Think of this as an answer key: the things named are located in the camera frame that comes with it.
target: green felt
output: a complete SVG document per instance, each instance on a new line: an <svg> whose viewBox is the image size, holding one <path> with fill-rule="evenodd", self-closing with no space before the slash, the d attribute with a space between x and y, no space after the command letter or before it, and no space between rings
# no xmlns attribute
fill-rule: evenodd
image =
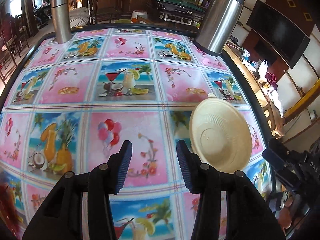
<svg viewBox="0 0 320 240"><path fill-rule="evenodd" d="M181 0L160 0L160 1L165 1L165 2L169 2L169 3L178 4L180 6L188 7L188 8L197 10L199 12L205 12L204 10L200 9L198 6L196 6L195 4L190 3L190 2L188 2L186 5L184 5Z"/></svg>

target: plastic bag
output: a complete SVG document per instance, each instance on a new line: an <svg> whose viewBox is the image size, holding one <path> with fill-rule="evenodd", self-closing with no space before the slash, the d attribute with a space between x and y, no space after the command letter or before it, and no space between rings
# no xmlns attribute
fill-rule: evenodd
<svg viewBox="0 0 320 240"><path fill-rule="evenodd" d="M260 67L258 68L258 73L261 78L265 78L267 70L268 70L268 63L266 60L264 60L262 61Z"/></svg>

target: television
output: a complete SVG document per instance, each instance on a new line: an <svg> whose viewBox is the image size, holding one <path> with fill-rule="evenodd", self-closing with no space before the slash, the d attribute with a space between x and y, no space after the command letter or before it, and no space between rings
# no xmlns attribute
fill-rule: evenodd
<svg viewBox="0 0 320 240"><path fill-rule="evenodd" d="M257 0L247 25L268 41L290 68L298 62L310 39L277 10Z"/></svg>

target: bright window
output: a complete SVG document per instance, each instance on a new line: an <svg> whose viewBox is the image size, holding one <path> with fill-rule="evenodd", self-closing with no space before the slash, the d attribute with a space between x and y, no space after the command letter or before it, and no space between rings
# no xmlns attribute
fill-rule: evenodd
<svg viewBox="0 0 320 240"><path fill-rule="evenodd" d="M21 11L21 0L10 0L10 14L16 17L22 14Z"/></svg>

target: screw head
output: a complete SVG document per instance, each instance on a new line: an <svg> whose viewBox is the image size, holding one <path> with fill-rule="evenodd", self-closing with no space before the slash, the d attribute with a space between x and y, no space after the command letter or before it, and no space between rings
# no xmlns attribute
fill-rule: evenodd
<svg viewBox="0 0 320 240"><path fill-rule="evenodd" d="M109 166L106 163L100 164L100 166L99 166L99 169L102 171L105 171L107 168L109 168Z"/></svg>
<svg viewBox="0 0 320 240"><path fill-rule="evenodd" d="M200 168L201 168L202 170L207 170L207 169L210 168L210 166L209 166L207 163L201 163Z"/></svg>
<svg viewBox="0 0 320 240"><path fill-rule="evenodd" d="M64 177L69 179L73 176L73 172L72 171L67 171L65 174L64 174Z"/></svg>
<svg viewBox="0 0 320 240"><path fill-rule="evenodd" d="M236 171L236 175L240 178L244 177L244 172L243 171Z"/></svg>

